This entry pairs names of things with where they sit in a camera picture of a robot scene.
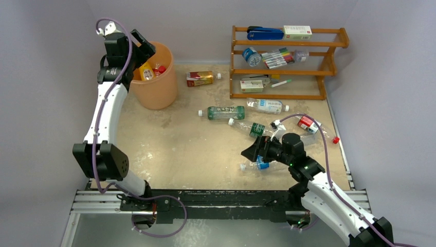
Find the orange plastic bin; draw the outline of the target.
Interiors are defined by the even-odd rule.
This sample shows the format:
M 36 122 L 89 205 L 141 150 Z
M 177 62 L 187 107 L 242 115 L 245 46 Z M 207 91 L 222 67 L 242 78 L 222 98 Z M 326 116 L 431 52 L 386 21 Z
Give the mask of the orange plastic bin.
M 139 103 L 147 109 L 159 110 L 171 105 L 178 93 L 177 76 L 172 52 L 164 44 L 152 41 L 156 48 L 156 54 L 148 63 L 151 66 L 160 64 L 166 71 L 151 80 L 141 80 L 139 69 L 134 70 L 133 80 L 130 84 L 130 93 L 136 97 Z

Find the clear bottle blue label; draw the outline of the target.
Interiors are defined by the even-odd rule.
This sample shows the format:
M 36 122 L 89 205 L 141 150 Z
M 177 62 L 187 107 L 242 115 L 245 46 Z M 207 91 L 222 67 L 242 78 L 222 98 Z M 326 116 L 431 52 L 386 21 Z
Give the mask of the clear bottle blue label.
M 264 161 L 264 158 L 260 155 L 257 156 L 257 159 L 254 162 L 246 161 L 244 163 L 240 163 L 241 171 L 280 171 L 287 169 L 288 167 L 286 165 L 277 161 Z

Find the red label water bottle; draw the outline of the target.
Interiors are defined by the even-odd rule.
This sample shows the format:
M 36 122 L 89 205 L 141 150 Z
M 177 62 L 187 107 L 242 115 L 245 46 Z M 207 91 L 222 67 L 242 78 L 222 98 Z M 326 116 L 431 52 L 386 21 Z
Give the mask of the red label water bottle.
M 155 77 L 160 76 L 160 74 L 159 74 L 158 71 L 157 71 L 157 69 L 158 69 L 159 66 L 161 66 L 161 64 L 159 64 L 159 63 L 156 63 L 156 64 L 154 65 L 153 73 L 154 73 L 154 76 L 155 76 Z

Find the blue stapler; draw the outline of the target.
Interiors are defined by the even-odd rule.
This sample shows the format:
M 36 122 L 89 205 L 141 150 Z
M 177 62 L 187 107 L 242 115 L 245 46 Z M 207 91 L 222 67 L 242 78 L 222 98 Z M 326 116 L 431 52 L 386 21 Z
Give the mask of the blue stapler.
M 261 26 L 249 26 L 246 32 L 248 40 L 281 40 L 284 36 L 281 29 Z

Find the white stapler box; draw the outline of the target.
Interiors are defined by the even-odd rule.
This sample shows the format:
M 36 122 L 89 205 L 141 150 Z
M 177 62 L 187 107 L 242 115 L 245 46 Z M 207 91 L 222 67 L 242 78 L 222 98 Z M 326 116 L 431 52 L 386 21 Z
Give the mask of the white stapler box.
M 240 88 L 242 93 L 258 93 L 264 90 L 262 80 L 241 80 Z

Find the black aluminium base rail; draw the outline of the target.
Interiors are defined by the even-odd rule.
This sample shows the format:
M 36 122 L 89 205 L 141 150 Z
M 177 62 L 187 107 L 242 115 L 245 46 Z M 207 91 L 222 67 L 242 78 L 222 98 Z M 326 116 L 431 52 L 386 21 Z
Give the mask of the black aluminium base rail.
M 362 208 L 370 209 L 365 192 L 345 193 Z M 260 219 L 296 223 L 297 218 L 309 210 L 302 207 L 300 200 L 293 199 L 289 190 L 151 189 L 150 197 L 130 196 L 119 190 L 78 191 L 71 211 L 155 216 L 157 223 L 169 224 L 175 219 Z

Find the yellow honey pomelo bottle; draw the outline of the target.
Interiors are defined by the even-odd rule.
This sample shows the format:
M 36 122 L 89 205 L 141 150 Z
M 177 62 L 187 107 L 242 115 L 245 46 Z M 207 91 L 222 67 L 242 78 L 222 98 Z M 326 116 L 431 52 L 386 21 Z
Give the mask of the yellow honey pomelo bottle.
M 145 62 L 138 68 L 138 70 L 142 81 L 152 80 L 155 78 L 153 68 L 149 62 Z

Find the white red box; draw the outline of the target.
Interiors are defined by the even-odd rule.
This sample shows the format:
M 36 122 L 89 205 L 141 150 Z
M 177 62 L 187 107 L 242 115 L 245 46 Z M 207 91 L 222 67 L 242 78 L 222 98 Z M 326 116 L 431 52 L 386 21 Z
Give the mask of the white red box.
M 283 26 L 283 40 L 309 40 L 312 37 L 310 26 Z

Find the green white marker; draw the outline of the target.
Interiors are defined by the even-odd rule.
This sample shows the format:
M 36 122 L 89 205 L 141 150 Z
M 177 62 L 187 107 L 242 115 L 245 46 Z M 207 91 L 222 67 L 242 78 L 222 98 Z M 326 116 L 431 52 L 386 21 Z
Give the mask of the green white marker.
M 289 82 L 292 82 L 292 79 L 288 79 L 288 80 L 285 80 L 285 81 L 281 81 L 281 82 L 278 82 L 278 83 L 274 83 L 274 84 L 272 84 L 270 87 L 271 87 L 271 88 L 275 88 L 275 87 L 278 87 L 278 86 L 281 86 L 281 85 L 285 85 L 285 84 L 287 84 L 287 83 L 289 83 Z

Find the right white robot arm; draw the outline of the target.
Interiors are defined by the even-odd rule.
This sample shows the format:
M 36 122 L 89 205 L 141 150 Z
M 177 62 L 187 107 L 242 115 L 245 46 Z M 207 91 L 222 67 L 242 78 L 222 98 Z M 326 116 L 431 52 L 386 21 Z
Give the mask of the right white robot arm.
M 298 134 L 286 133 L 281 139 L 259 136 L 241 155 L 252 162 L 260 156 L 266 162 L 286 165 L 297 181 L 289 190 L 290 206 L 314 213 L 347 246 L 390 246 L 394 243 L 391 223 L 384 217 L 376 218 L 342 191 L 327 171 L 306 154 Z

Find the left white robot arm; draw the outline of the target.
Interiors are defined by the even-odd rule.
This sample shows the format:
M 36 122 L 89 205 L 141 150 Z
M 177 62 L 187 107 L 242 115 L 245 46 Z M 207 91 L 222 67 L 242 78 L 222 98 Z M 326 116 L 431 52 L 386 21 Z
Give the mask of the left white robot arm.
M 129 171 L 128 156 L 116 147 L 116 131 L 123 102 L 130 89 L 133 72 L 155 53 L 136 29 L 130 35 L 115 30 L 104 32 L 106 54 L 97 74 L 98 99 L 92 123 L 82 143 L 74 144 L 72 154 L 84 175 L 117 186 L 134 196 L 140 210 L 153 205 L 149 183 Z

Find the red white Nongfu bottle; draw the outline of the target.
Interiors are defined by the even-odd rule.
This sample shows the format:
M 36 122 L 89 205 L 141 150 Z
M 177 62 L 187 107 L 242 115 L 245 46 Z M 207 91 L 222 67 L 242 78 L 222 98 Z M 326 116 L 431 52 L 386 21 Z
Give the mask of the red white Nongfu bottle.
M 166 67 L 163 65 L 159 66 L 157 69 L 157 71 L 160 75 L 163 74 L 166 70 L 167 70 Z

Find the green tea bottle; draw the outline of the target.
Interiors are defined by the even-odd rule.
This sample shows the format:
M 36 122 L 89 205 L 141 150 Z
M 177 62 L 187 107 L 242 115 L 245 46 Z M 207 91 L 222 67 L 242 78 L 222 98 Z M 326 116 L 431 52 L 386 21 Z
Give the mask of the green tea bottle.
M 219 119 L 237 119 L 245 118 L 245 108 L 243 106 L 235 107 L 208 107 L 205 110 L 198 110 L 199 117 L 207 117 L 209 120 Z

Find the small clear jar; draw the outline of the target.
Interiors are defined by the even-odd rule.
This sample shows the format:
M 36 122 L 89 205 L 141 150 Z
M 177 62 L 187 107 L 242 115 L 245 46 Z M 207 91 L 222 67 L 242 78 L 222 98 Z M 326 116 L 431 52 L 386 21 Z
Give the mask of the small clear jar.
M 309 56 L 310 56 L 310 53 L 308 51 L 295 50 L 294 51 L 294 62 L 295 63 L 305 62 Z

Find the clear bottle dark green label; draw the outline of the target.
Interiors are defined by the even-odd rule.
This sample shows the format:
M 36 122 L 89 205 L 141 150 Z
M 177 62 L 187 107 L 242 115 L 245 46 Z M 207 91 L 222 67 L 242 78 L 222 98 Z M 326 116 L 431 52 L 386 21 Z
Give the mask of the clear bottle dark green label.
M 228 120 L 228 125 L 252 138 L 257 138 L 259 136 L 272 136 L 274 133 L 274 131 L 269 127 L 252 121 L 230 118 Z

